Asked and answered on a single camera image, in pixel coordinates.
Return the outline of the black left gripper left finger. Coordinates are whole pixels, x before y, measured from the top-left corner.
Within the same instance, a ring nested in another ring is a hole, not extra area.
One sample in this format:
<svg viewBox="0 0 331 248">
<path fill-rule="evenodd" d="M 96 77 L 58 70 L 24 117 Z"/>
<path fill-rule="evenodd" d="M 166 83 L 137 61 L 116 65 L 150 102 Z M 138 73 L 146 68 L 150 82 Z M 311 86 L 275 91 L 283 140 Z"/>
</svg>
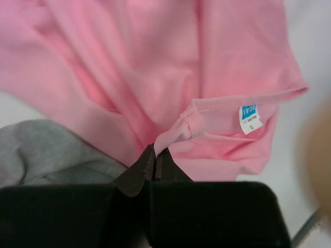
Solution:
<svg viewBox="0 0 331 248">
<path fill-rule="evenodd" d="M 155 152 L 111 183 L 25 185 L 1 189 L 1 247 L 149 247 L 138 196 Z"/>
</svg>

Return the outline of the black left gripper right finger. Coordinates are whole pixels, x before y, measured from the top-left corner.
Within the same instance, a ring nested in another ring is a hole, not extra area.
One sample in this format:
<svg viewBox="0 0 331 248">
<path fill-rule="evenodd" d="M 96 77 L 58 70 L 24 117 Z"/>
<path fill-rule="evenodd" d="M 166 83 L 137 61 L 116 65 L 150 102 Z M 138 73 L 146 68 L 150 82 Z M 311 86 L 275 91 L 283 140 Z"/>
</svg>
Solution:
<svg viewBox="0 0 331 248">
<path fill-rule="evenodd" d="M 192 182 L 168 149 L 148 185 L 152 247 L 290 247 L 274 192 L 260 182 Z"/>
</svg>

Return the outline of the pink t-shirt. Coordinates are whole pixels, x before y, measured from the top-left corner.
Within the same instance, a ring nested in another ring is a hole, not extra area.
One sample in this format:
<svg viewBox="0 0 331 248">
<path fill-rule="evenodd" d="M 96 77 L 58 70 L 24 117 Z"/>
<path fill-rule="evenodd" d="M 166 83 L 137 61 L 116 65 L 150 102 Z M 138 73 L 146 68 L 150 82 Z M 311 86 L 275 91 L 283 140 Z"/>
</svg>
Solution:
<svg viewBox="0 0 331 248">
<path fill-rule="evenodd" d="M 1 1 L 1 90 L 126 166 L 153 144 L 194 181 L 258 174 L 307 88 L 282 1 Z"/>
</svg>

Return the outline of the tan plastic hanger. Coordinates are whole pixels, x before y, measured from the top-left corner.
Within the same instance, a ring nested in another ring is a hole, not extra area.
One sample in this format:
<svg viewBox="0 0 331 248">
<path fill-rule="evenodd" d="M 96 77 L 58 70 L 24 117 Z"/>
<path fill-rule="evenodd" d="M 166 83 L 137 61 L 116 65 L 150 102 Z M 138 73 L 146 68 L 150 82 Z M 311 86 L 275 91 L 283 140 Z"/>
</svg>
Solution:
<svg viewBox="0 0 331 248">
<path fill-rule="evenodd" d="M 295 168 L 308 205 L 330 231 L 330 96 L 313 108 L 300 127 Z"/>
</svg>

